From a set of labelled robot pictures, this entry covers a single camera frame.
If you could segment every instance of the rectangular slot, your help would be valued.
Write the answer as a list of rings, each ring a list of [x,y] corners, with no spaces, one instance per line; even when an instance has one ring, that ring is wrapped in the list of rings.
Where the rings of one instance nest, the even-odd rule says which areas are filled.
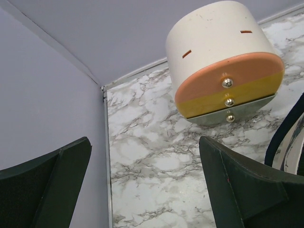
[[[252,31],[250,31],[250,30],[242,30],[242,31],[240,31],[241,33],[252,33]]]
[[[191,53],[191,50],[189,50],[189,51],[187,51],[183,56],[182,56],[182,58],[185,58],[188,54],[190,54]]]

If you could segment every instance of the yellow panel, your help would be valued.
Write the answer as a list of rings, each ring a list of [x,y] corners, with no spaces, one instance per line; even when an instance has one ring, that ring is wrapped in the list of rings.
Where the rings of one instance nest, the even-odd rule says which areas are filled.
[[[179,112],[186,118],[211,113],[226,108],[225,100],[233,98],[235,106],[277,92],[283,79],[284,71],[183,103],[176,103]]]

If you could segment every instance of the metal knob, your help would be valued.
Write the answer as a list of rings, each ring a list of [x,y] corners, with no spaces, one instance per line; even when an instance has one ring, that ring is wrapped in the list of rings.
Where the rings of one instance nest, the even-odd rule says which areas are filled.
[[[224,88],[230,88],[233,85],[233,80],[231,78],[225,78],[222,82]]]
[[[236,118],[235,118],[235,116],[234,116],[232,113],[230,113],[230,114],[226,117],[226,120],[227,120],[228,123],[232,123],[232,122],[234,122],[234,121],[236,120]]]
[[[226,101],[225,101],[225,105],[226,107],[232,107],[234,106],[234,100],[232,98],[228,98]]]

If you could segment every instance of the white marble floor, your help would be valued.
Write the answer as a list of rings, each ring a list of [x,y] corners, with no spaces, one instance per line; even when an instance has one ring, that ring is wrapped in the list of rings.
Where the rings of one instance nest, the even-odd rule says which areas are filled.
[[[108,91],[114,227],[213,228],[198,141],[209,135],[259,162],[304,92],[304,15],[264,29],[286,66],[277,96],[253,119],[201,127],[174,105],[169,70]]]

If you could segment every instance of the black cable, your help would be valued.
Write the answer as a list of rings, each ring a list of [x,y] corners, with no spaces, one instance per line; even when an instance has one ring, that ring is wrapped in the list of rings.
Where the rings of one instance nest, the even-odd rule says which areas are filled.
[[[275,158],[275,154],[277,149],[279,148],[281,142],[289,132],[289,130],[293,127],[296,121],[301,117],[304,113],[304,93],[301,95],[300,99],[293,106],[291,111],[288,113],[287,117],[283,120],[274,136],[272,137],[270,144],[266,150],[265,154],[265,165],[272,166],[272,163]]]

